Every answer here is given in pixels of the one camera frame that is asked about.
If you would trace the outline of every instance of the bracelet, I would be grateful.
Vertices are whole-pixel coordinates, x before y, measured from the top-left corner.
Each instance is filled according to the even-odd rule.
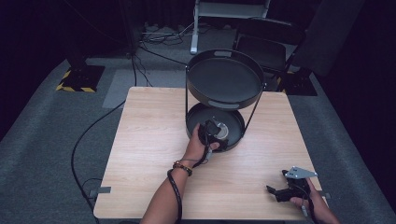
[[[181,168],[181,169],[185,170],[187,173],[189,173],[189,176],[192,175],[192,168],[190,168],[190,167],[188,167],[188,166],[185,166],[185,165],[182,165],[182,164],[180,163],[180,161],[175,161],[175,162],[174,162],[174,165],[173,165],[173,168],[174,168],[174,169],[175,169],[175,168]]]

